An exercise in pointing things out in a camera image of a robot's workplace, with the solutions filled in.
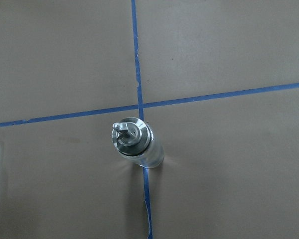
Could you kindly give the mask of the glass sauce bottle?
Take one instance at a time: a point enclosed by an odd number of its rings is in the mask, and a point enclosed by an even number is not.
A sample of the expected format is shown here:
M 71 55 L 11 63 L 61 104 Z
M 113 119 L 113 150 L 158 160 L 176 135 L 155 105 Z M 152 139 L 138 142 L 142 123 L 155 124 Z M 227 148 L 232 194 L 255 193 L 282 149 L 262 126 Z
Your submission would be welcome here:
M 123 158 L 143 168 L 158 167 L 164 160 L 160 140 L 152 127 L 139 118 L 124 118 L 114 123 L 112 142 Z

